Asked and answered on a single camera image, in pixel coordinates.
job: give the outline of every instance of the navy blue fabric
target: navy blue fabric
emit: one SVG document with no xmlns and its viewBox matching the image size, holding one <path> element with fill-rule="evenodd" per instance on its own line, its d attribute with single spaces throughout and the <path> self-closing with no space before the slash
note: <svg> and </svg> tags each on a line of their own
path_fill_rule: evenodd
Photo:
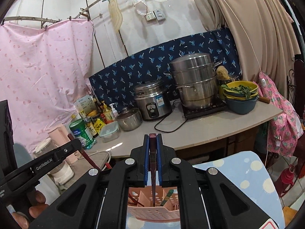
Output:
<svg viewBox="0 0 305 229">
<path fill-rule="evenodd" d="M 180 55 L 209 53 L 214 62 L 223 61 L 230 74 L 241 76 L 234 38 L 228 28 L 171 40 L 133 54 L 91 76 L 90 82 L 100 101 L 115 103 L 117 110 L 132 105 L 133 88 L 139 83 L 161 79 L 169 88 L 170 99 L 179 95 L 170 76 L 169 63 Z"/>
</svg>

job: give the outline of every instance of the electrical outlet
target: electrical outlet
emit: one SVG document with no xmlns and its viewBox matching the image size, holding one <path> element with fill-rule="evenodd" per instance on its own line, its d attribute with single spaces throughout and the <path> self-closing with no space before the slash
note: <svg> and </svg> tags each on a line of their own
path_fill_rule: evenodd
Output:
<svg viewBox="0 0 305 229">
<path fill-rule="evenodd" d="M 158 21 L 165 20 L 165 14 L 161 10 L 156 9 L 156 10 L 154 10 L 154 13 L 155 13 L 155 16 L 156 16 Z"/>
<path fill-rule="evenodd" d="M 149 22 L 149 21 L 152 21 L 152 20 L 155 20 L 156 19 L 156 16 L 154 14 L 154 12 L 148 12 L 147 15 L 145 16 L 146 20 Z"/>
</svg>

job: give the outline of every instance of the metal bolt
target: metal bolt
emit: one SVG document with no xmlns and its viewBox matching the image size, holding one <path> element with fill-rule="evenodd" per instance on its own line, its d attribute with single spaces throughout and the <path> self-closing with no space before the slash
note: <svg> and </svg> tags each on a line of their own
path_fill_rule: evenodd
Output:
<svg viewBox="0 0 305 229">
<path fill-rule="evenodd" d="M 172 159 L 172 163 L 173 163 L 173 164 L 179 164 L 179 163 L 181 163 L 181 159 L 178 158 L 178 157 L 174 157 L 174 158 Z"/>
<path fill-rule="evenodd" d="M 208 172 L 211 174 L 211 175 L 216 175 L 218 173 L 218 170 L 215 169 L 215 168 L 209 168 Z"/>
<path fill-rule="evenodd" d="M 128 164 L 128 165 L 132 165 L 132 164 L 135 163 L 135 160 L 134 160 L 133 158 L 127 158 L 127 159 L 125 160 L 125 163 Z"/>
<path fill-rule="evenodd" d="M 89 170 L 89 175 L 95 176 L 95 175 L 97 175 L 98 172 L 99 171 L 97 169 L 91 169 L 91 170 Z"/>
</svg>

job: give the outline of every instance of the human hand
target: human hand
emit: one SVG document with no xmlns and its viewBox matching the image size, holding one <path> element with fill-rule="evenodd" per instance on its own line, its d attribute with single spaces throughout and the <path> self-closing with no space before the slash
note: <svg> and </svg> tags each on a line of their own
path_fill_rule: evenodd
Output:
<svg viewBox="0 0 305 229">
<path fill-rule="evenodd" d="M 45 196 L 38 190 L 35 192 L 35 198 L 38 204 L 29 208 L 29 213 L 34 219 L 36 219 L 42 213 L 42 211 L 44 211 L 49 206 L 45 203 Z M 12 213 L 12 216 L 22 229 L 29 228 L 30 223 L 25 217 L 15 212 Z"/>
</svg>

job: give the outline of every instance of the green canister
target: green canister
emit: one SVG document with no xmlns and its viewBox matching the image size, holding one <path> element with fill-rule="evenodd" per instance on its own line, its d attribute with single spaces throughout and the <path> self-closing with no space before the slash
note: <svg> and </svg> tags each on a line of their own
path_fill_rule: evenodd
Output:
<svg viewBox="0 0 305 229">
<path fill-rule="evenodd" d="M 94 139 L 92 133 L 89 128 L 86 127 L 83 119 L 73 121 L 69 127 L 74 136 L 80 140 L 84 149 L 90 149 L 93 146 Z"/>
</svg>

